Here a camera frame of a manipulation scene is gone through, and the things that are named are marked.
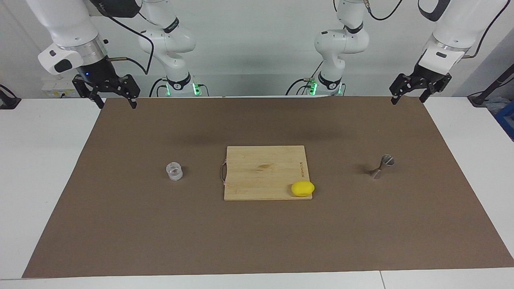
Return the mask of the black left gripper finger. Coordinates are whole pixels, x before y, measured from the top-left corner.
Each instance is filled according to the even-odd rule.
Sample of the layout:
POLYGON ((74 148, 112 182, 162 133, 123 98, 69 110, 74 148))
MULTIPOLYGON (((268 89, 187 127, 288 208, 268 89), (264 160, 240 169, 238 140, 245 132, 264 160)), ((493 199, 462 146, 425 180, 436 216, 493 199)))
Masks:
POLYGON ((428 82, 428 84, 426 85, 426 89, 419 97, 419 101, 422 102, 422 104, 424 104, 431 95, 433 95, 434 93, 442 92, 450 81, 450 76, 444 76, 442 77, 442 79, 435 81, 434 83, 428 82))
POLYGON ((418 86, 419 77, 400 73, 389 87, 391 103, 395 106, 403 95, 418 89, 418 86))

